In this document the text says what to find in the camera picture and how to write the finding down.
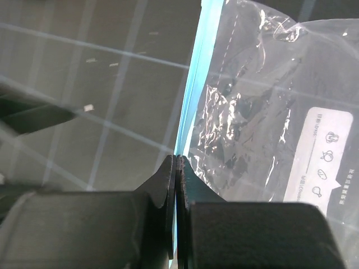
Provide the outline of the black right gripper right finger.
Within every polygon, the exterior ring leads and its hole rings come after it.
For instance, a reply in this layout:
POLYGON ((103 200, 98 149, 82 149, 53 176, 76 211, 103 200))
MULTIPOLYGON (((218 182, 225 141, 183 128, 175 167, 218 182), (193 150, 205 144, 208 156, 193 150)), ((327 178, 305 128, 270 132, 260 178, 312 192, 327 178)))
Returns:
POLYGON ((228 202, 177 158, 179 268, 345 268, 322 213, 306 203, 228 202))

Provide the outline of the clear blue-zip bag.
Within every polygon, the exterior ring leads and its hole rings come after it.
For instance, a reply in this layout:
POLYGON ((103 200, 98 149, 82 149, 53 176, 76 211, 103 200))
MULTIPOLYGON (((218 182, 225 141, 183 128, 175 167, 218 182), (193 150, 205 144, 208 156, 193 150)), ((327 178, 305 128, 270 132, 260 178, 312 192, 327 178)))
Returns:
POLYGON ((358 267, 358 2, 202 1, 175 152, 227 201, 303 202, 358 267))

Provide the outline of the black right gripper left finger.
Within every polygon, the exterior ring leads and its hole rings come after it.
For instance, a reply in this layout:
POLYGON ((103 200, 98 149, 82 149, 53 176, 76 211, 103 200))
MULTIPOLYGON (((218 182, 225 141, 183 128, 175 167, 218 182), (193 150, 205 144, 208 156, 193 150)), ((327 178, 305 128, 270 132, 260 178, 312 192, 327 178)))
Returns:
POLYGON ((176 158, 133 191, 1 185, 2 268, 168 268, 176 158))

